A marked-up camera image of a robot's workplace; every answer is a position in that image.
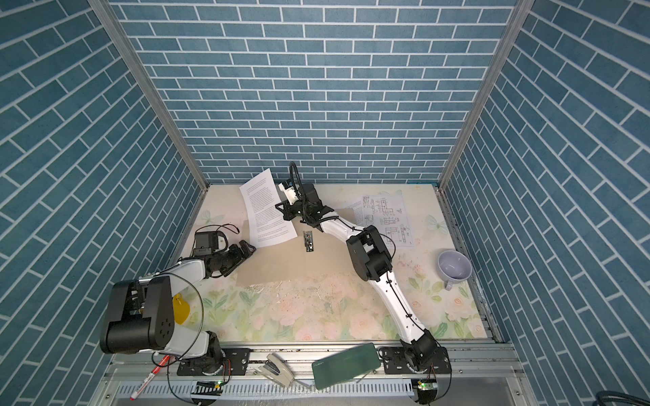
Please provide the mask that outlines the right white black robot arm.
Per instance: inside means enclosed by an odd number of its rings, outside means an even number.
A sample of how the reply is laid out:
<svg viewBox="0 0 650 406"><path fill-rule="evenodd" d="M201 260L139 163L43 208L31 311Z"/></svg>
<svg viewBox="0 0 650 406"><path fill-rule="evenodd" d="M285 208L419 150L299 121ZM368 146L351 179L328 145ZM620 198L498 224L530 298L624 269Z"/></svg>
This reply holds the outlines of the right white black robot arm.
<svg viewBox="0 0 650 406"><path fill-rule="evenodd" d="M284 199L275 205L285 221L299 218L305 225L345 243L357 276L382 299L398 328L407 365L415 372L433 367L442 345L421 324L393 275L393 256L376 227L361 228L345 221L322 203L313 184L286 180L279 184Z"/></svg>

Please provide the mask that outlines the beige cardboard file folder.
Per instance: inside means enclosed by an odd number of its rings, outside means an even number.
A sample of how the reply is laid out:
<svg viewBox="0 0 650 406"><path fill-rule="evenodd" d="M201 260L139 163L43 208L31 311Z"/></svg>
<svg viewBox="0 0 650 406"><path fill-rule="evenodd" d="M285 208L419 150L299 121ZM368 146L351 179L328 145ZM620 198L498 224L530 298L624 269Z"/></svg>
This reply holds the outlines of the beige cardboard file folder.
<svg viewBox="0 0 650 406"><path fill-rule="evenodd" d="M346 244L332 235L295 222L297 237L257 249L234 272L238 287L293 281L308 277L355 277ZM312 231L314 251L306 252L303 233Z"/></svg>

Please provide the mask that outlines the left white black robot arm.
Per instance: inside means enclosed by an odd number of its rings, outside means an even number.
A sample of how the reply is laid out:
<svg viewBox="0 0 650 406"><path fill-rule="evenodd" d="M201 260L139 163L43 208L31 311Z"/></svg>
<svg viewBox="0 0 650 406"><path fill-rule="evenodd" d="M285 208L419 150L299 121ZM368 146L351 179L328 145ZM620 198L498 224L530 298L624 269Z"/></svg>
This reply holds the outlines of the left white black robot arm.
<svg viewBox="0 0 650 406"><path fill-rule="evenodd" d="M257 248L245 240L230 244L221 229L195 233L191 255L162 272L113 285L99 343L105 354L152 351L174 357L196 375L215 375L223 368L216 333L202 326L191 330L179 320L174 298L210 278L228 277Z"/></svg>

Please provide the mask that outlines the text printed paper sheet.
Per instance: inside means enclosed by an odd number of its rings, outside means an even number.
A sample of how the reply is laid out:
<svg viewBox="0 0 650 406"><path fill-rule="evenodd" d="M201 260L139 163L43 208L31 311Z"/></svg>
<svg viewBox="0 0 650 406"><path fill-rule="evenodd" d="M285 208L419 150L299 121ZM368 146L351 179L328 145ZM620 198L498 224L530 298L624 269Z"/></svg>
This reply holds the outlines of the text printed paper sheet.
<svg viewBox="0 0 650 406"><path fill-rule="evenodd" d="M251 243L257 248L279 245L297 237L291 221L275 207L280 203L270 169L240 186L249 222Z"/></svg>

